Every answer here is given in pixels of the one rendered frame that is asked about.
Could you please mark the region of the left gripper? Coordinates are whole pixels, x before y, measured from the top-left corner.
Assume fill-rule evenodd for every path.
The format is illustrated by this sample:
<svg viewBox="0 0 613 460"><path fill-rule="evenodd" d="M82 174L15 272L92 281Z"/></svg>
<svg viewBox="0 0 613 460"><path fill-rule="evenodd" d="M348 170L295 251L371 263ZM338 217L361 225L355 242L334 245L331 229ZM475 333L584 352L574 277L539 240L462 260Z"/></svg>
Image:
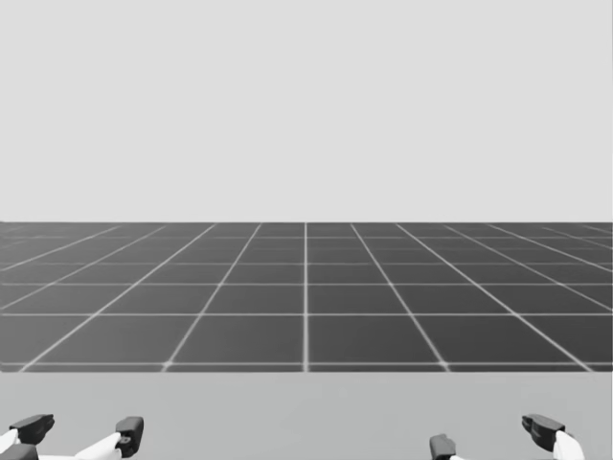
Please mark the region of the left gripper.
<svg viewBox="0 0 613 460"><path fill-rule="evenodd" d="M9 425L0 435L0 460L129 460L135 456L143 438L145 420L140 416L125 417L115 431L93 445L70 455L48 455L38 452L40 444L55 425L53 414L36 414Z"/></svg>

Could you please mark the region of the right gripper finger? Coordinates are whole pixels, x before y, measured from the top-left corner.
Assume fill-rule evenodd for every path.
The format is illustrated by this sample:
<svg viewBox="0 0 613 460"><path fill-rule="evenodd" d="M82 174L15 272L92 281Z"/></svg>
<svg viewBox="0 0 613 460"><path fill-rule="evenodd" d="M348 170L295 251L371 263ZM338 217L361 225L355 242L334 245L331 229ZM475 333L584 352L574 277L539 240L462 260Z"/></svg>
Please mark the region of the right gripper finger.
<svg viewBox="0 0 613 460"><path fill-rule="evenodd" d="M533 442L551 453L553 460L586 460L579 440L565 424L540 414L523 415L521 423Z"/></svg>
<svg viewBox="0 0 613 460"><path fill-rule="evenodd" d="M429 438L431 460L465 460L457 451L453 439L441 433Z"/></svg>

